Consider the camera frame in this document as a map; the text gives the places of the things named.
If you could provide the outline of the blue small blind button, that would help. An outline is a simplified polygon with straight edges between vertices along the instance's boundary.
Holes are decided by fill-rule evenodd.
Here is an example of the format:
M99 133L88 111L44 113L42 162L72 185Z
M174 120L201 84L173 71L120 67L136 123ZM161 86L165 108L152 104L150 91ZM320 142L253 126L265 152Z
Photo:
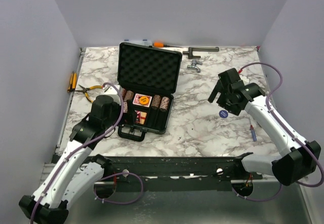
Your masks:
M228 112L226 110L220 110L219 111L219 116L223 119L228 117Z

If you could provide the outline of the yellow big blind button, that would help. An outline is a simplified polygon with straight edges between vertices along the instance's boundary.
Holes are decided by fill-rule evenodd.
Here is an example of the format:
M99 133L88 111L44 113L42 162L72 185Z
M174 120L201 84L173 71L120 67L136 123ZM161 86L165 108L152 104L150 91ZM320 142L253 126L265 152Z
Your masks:
M147 96L141 96L139 98L139 103L142 105L148 104L149 103L149 97Z

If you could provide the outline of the black foam-lined carrying case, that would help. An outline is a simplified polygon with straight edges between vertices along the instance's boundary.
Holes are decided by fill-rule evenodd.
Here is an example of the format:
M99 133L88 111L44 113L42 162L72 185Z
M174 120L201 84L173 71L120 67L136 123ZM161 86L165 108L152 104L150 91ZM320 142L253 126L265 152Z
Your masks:
M178 51L153 48L122 42L119 45L117 81L119 85L136 93L168 97L169 107L166 112L150 107L133 105L135 110L147 112L144 125L123 125L118 128L121 138L143 141L146 133L164 134L167 129L171 108L174 101L182 61Z

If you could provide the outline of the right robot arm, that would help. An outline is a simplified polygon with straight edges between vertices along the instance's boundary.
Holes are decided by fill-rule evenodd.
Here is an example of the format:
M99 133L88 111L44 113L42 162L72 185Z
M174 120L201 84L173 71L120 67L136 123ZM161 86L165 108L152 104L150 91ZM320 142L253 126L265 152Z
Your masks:
M266 105L265 92L255 83L245 85L242 81L223 85L218 81L208 98L231 114L238 116L247 112L267 133L275 144L277 156L247 154L233 166L233 174L245 179L251 172L272 175L283 185L289 186L316 170L316 160L321 148L316 141L309 142L293 131L292 127L281 126L281 116L274 117L275 109Z

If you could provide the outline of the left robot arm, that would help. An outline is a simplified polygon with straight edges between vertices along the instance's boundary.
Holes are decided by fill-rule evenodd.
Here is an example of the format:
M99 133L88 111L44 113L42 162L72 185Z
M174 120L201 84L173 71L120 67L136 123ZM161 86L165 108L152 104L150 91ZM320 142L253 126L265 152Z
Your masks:
M123 99L99 95L91 111L72 130L70 141L46 180L30 196L24 195L19 207L30 223L64 223L70 208L96 181L106 181L115 173L111 161L97 155L77 173L97 143L110 133L123 116Z

